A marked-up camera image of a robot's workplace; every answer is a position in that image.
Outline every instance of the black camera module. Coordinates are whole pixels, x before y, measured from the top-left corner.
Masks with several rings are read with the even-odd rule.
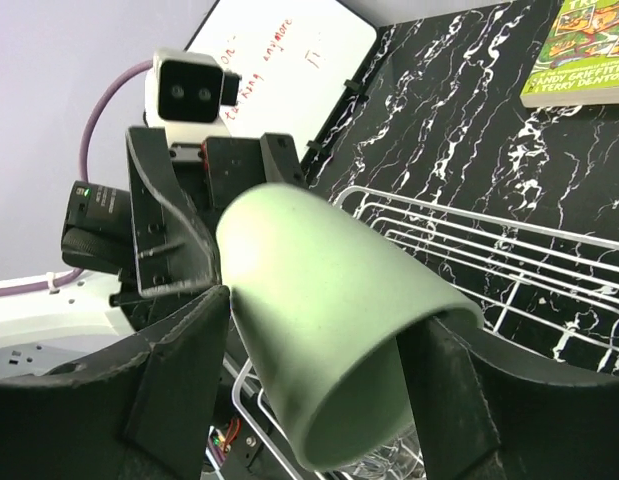
[[[164,61],[159,69],[158,115],[167,121],[213,123],[223,82],[224,72],[218,65]]]

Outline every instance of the camera lens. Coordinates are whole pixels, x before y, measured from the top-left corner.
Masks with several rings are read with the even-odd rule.
[[[185,96],[185,90],[180,85],[174,85],[171,87],[171,96],[176,100],[180,100]]]
[[[208,88],[201,88],[198,90],[198,98],[203,102],[208,102],[211,100],[211,92]]]

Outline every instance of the white camera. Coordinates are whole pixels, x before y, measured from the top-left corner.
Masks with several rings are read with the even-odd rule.
[[[147,125],[164,128],[170,146],[229,137],[220,107],[236,104],[239,84],[240,77],[210,55],[157,50],[145,79]]]

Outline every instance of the white dish rack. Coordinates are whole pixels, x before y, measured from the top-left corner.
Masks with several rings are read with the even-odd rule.
[[[334,205],[353,210],[355,218],[481,304],[486,330],[492,334],[557,361],[565,361],[568,351],[586,347],[589,356],[599,353],[598,371],[619,375],[619,242],[359,186],[345,189]],[[561,318],[561,311],[569,313]],[[537,352],[524,344],[524,338],[518,341],[523,322],[550,338],[553,347]],[[600,331],[601,325],[607,329]],[[251,361],[235,375],[237,410],[289,477],[302,480],[240,400],[243,390],[256,395],[258,406],[284,437],[265,403]],[[422,463],[420,452],[414,455]],[[320,473],[316,476],[327,480]]]

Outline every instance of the book cover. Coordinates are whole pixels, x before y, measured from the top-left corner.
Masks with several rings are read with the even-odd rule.
[[[565,0],[522,96],[619,87],[619,0]]]

